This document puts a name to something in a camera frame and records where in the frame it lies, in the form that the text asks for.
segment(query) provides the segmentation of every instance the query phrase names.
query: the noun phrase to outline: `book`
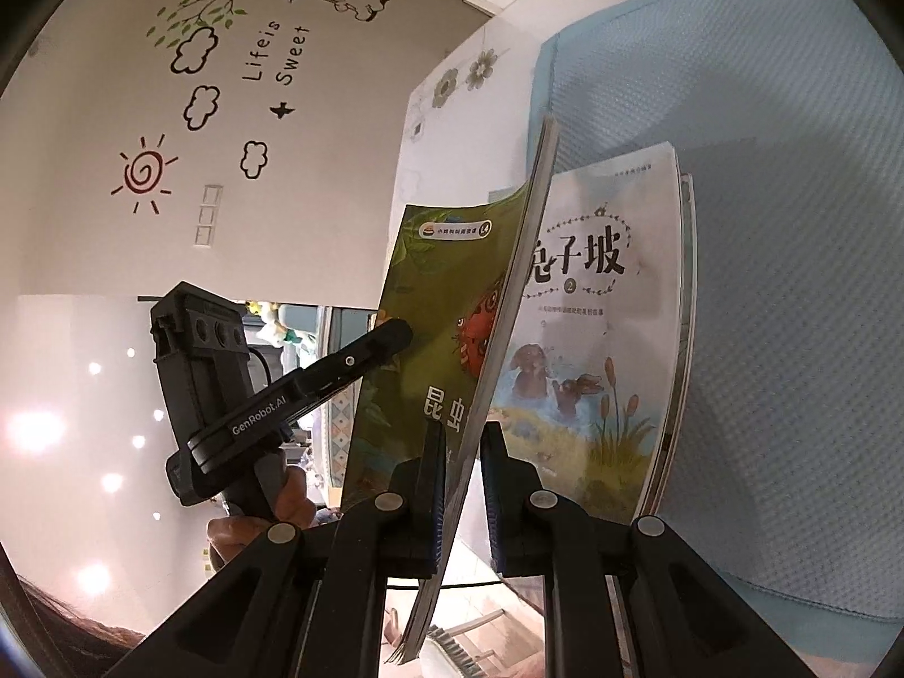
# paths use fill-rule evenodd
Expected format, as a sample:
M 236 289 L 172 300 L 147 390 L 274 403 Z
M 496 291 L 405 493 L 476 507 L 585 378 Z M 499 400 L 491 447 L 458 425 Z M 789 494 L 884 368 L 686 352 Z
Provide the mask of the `book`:
M 362 380 L 342 488 L 346 511 L 386 490 L 396 464 L 418 457 L 426 419 L 446 430 L 446 497 L 438 573 L 422 582 L 402 636 L 417 657 L 440 595 L 473 461 L 533 267 L 553 176 L 559 127 L 548 117 L 530 177 L 510 196 L 476 207 L 408 206 L 377 323 L 404 318 L 414 339 Z
M 694 233 L 670 144 L 553 179 L 490 419 L 591 515 L 658 505 L 690 371 Z

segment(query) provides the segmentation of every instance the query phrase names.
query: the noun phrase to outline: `black cable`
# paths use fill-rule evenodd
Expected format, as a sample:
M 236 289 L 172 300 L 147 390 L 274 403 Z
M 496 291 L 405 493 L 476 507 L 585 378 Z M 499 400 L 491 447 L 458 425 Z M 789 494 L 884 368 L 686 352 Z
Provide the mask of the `black cable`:
M 478 581 L 473 584 L 448 584 L 447 586 L 440 586 L 440 589 L 444 588 L 473 588 L 474 586 L 495 586 L 496 584 L 503 583 L 501 581 Z M 392 589 L 394 591 L 415 591 L 419 589 L 420 586 L 386 586 L 386 589 Z
M 260 359 L 260 363 L 264 365 L 264 374 L 267 375 L 267 384 L 268 386 L 272 385 L 273 377 L 270 377 L 270 367 L 267 366 L 267 360 L 264 359 L 264 355 L 256 350 L 253 346 L 250 346 L 249 348 L 247 348 L 247 350 L 254 354 L 255 357 Z

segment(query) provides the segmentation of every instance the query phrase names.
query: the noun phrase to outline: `red cartoon insect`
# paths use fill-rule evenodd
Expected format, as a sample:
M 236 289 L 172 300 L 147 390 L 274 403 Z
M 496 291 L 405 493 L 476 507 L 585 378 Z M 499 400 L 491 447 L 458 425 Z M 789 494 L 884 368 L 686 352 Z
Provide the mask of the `red cartoon insect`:
M 486 346 L 490 341 L 490 332 L 496 320 L 496 307 L 503 294 L 503 280 L 500 276 L 493 286 L 480 296 L 476 308 L 471 315 L 458 319 L 458 353 L 461 355 L 461 368 L 472 377 L 480 377 L 484 366 Z

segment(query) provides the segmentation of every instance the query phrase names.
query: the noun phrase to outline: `green book cover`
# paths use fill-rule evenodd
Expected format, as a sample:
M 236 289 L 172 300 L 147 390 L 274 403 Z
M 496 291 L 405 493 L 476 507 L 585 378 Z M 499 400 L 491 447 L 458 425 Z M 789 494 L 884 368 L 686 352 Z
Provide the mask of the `green book cover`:
M 458 452 L 527 196 L 525 185 L 483 206 L 406 207 L 377 323 L 404 319 L 414 338 L 363 378 L 343 510 L 384 492 L 396 464 L 420 455 L 426 419 L 444 424 L 449 458 Z

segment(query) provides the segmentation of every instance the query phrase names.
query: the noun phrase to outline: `cloud decal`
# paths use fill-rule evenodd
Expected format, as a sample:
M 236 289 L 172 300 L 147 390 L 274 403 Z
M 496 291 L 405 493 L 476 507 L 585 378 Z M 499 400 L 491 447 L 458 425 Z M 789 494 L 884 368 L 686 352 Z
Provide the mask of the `cloud decal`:
M 217 102 L 219 98 L 220 89 L 215 86 L 198 86 L 192 92 L 192 101 L 182 112 L 182 119 L 185 120 L 185 125 L 189 130 L 196 133 L 207 124 L 207 120 L 213 117 L 220 108 Z
M 265 142 L 248 140 L 245 143 L 245 151 L 238 166 L 241 168 L 241 172 L 245 174 L 245 178 L 257 180 L 260 178 L 260 172 L 267 165 L 267 161 L 267 144 Z
M 175 59 L 170 64 L 170 71 L 173 74 L 197 74 L 207 65 L 207 58 L 219 43 L 220 39 L 213 28 L 198 28 L 191 38 L 183 40 L 175 49 Z

